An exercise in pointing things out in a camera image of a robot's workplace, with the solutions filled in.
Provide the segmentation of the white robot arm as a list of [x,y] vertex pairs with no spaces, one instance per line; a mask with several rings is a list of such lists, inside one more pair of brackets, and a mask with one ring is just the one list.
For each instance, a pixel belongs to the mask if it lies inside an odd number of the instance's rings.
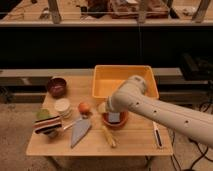
[[98,111],[130,111],[213,149],[213,115],[145,96],[146,88],[144,78],[133,75],[98,106]]

